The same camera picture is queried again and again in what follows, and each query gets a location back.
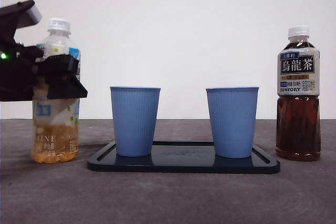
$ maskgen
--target white bottle cap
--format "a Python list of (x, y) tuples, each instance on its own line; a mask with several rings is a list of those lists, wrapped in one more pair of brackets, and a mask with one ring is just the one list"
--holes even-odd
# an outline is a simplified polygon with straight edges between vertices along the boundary
[(288, 38), (294, 36), (308, 36), (309, 37), (309, 27), (308, 26), (296, 26), (291, 27), (288, 30)]
[(62, 18), (51, 18), (49, 20), (49, 30), (62, 30), (70, 33), (70, 22)]

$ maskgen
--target tray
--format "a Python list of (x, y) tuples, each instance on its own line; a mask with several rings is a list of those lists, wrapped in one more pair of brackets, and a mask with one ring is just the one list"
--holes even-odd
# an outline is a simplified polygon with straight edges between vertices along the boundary
[(273, 174), (280, 171), (280, 162), (256, 145), (251, 157), (220, 157), (215, 155), (214, 143), (209, 141), (154, 141), (150, 155), (124, 157), (116, 153), (113, 141), (89, 158), (88, 169), (101, 172)]

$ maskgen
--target blue paper cup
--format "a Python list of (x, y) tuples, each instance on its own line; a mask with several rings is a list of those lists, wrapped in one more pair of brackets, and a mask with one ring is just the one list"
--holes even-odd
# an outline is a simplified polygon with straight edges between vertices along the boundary
[(251, 156), (258, 90), (258, 87), (206, 89), (216, 155)]
[(116, 151), (121, 156), (151, 153), (160, 88), (110, 87)]

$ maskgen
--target juice bottle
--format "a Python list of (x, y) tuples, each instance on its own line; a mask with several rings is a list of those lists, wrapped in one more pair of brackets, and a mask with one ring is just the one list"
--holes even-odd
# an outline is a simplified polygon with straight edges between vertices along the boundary
[[(50, 35), (37, 47), (44, 51), (43, 61), (52, 55), (70, 54), (80, 60), (80, 51), (70, 40), (70, 23), (64, 19), (52, 18), (49, 21)], [(34, 87), (33, 121), (34, 147), (33, 160), (39, 163), (66, 162), (78, 153), (79, 99), (47, 99), (48, 85), (44, 77), (39, 78)]]
[(278, 55), (276, 152), (296, 161), (316, 161), (321, 152), (320, 52), (308, 38), (307, 26), (290, 28)]

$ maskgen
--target gray table surface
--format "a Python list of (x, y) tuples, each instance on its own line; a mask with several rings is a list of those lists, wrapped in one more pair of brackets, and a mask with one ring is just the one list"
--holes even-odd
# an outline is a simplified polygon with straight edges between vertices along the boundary
[[(255, 144), (275, 154), (275, 120)], [(30, 159), (31, 120), (1, 120), (1, 223), (336, 223), (336, 120), (322, 120), (317, 162), (278, 157), (272, 175), (106, 173), (87, 159), (113, 139), (112, 120), (80, 120), (71, 162)], [(211, 141), (209, 120), (158, 120), (155, 140)]]

